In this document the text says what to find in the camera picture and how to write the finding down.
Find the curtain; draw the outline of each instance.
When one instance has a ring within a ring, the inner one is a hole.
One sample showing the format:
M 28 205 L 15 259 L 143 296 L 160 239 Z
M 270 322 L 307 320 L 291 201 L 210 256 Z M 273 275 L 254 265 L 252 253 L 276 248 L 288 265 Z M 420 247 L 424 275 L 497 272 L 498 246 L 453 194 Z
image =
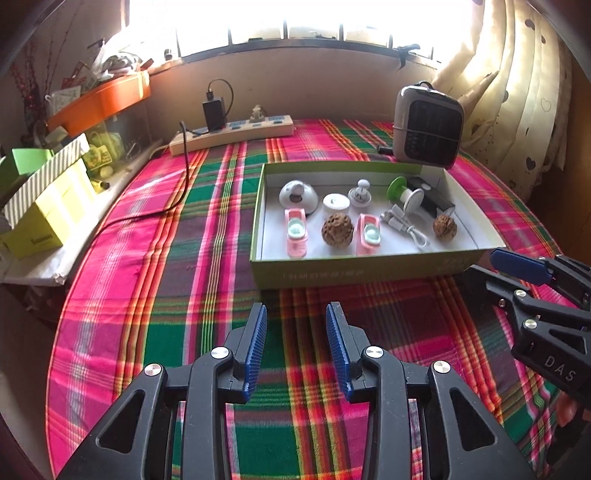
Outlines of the curtain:
M 467 2 L 465 38 L 432 83 L 464 106 L 462 149 L 528 200 L 564 168 L 570 52 L 525 0 Z

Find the green paper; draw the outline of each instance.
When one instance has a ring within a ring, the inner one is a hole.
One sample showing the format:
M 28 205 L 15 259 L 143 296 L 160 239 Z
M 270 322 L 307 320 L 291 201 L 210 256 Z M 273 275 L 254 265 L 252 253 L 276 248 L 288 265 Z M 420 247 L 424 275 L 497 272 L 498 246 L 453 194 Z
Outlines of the green paper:
M 51 157 L 51 150 L 42 148 L 14 148 L 12 155 L 0 160 L 0 200 L 4 205 L 30 175 L 39 170 Z

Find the black cable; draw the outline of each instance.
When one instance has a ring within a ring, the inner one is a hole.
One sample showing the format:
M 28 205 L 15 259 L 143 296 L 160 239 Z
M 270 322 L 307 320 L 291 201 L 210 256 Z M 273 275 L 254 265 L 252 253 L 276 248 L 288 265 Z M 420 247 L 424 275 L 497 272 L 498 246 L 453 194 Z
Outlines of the black cable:
M 99 229 L 99 231 L 95 234 L 95 237 L 92 239 L 92 242 L 90 243 L 91 245 L 94 243 L 94 241 L 99 237 L 99 235 L 102 232 L 107 230 L 109 227 L 116 225 L 117 223 L 126 222 L 128 220 L 135 222 L 136 220 L 141 220 L 141 219 L 145 219 L 145 218 L 151 218 L 154 216 L 162 215 L 163 213 L 168 213 L 171 210 L 174 210 L 183 201 L 187 192 L 189 191 L 189 180 L 190 180 L 190 176 L 191 176 L 191 168 L 189 165 L 189 151 L 187 149 L 187 127 L 185 126 L 184 122 L 180 122 L 180 125 L 181 125 L 181 129 L 183 130 L 183 147 L 184 147 L 185 168 L 186 168 L 186 170 L 185 170 L 185 184 L 184 184 L 183 192 L 182 192 L 181 196 L 170 207 L 166 207 L 165 209 L 156 210 L 154 212 L 141 213 L 139 215 L 129 215 L 129 216 L 117 218 L 117 220 L 113 220 L 111 222 L 108 222 L 107 224 L 103 225 Z
M 230 106 L 227 108 L 226 112 L 223 114 L 223 124 L 219 125 L 217 128 L 214 128 L 214 130 L 219 130 L 221 127 L 223 127 L 225 125 L 225 123 L 228 121 L 228 114 L 230 113 L 230 110 L 232 109 L 232 105 L 234 105 L 234 89 L 232 88 L 232 85 L 230 85 L 230 82 L 228 82 L 226 79 L 213 79 L 211 82 L 209 82 L 209 85 L 207 86 L 207 91 L 211 92 L 212 91 L 212 83 L 218 82 L 218 81 L 224 82 L 226 85 L 228 85 L 230 87 L 230 93 L 232 94 L 232 100 L 230 100 Z M 205 134 L 209 133 L 209 130 L 207 130 L 205 132 L 198 132 L 197 130 L 188 130 L 188 131 L 193 134 L 193 137 L 201 137 L 201 135 L 205 135 Z
M 212 83 L 213 82 L 224 82 L 226 85 L 228 85 L 230 87 L 230 93 L 232 94 L 232 100 L 230 100 L 230 106 L 226 110 L 226 113 L 224 113 L 224 115 L 223 115 L 224 120 L 228 120 L 228 114 L 230 113 L 230 110 L 232 110 L 232 105 L 234 105 L 234 89 L 232 88 L 232 85 L 230 85 L 230 82 L 228 82 L 226 79 L 213 79 L 211 82 L 209 82 L 209 85 L 207 86 L 207 91 L 209 91 L 209 92 L 212 91 Z
M 415 83 L 415 84 L 414 84 L 414 86 L 415 86 L 415 87 L 420 87 L 420 86 L 421 86 L 423 83 L 424 83 L 425 85 L 427 85 L 427 88 L 429 88 L 429 90 L 433 90 L 433 85 L 431 85 L 431 84 L 430 84 L 428 81 L 426 81 L 426 80 L 421 80 L 420 82 L 418 82 L 418 83 Z

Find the walnut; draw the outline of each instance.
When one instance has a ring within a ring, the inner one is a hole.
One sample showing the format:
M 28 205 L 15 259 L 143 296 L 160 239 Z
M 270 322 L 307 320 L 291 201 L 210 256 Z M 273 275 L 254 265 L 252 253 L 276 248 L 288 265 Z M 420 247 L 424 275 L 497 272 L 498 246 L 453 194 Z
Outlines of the walnut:
M 457 225 L 452 217 L 440 215 L 433 222 L 433 231 L 439 240 L 449 242 L 457 234 Z
M 353 223 L 348 215 L 335 213 L 322 226 L 322 238 L 331 247 L 348 247 L 353 241 Z

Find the plaid tablecloth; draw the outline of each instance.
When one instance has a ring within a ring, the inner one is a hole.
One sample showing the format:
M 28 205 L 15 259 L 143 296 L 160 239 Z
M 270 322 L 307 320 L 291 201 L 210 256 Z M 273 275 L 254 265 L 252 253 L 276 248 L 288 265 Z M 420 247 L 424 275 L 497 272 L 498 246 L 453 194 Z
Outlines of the plaid tablecloth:
M 368 408 L 349 405 L 337 387 L 324 326 L 333 300 L 370 341 L 400 359 L 449 361 L 542 475 L 557 390 L 513 360 L 508 322 L 471 298 L 460 278 L 256 289 L 248 258 L 263 163 L 389 161 L 375 146 L 391 142 L 390 124 L 321 120 L 296 126 L 292 137 L 191 153 L 191 189 L 179 207 L 118 224 L 87 253 L 49 370 L 47 441 L 54 472 L 144 365 L 193 362 L 222 344 L 257 299 L 269 311 L 267 342 L 252 401 L 228 407 L 234 479 L 360 478 Z M 150 162 L 108 219 L 171 205 L 183 189 L 184 170 L 182 156 Z M 491 173 L 462 157 L 451 174 L 512 249 L 533 257 L 558 252 L 534 215 Z M 551 290 L 537 292 L 558 299 Z M 420 478 L 418 431 L 413 444 L 413 472 Z M 178 475 L 178 449 L 175 459 Z

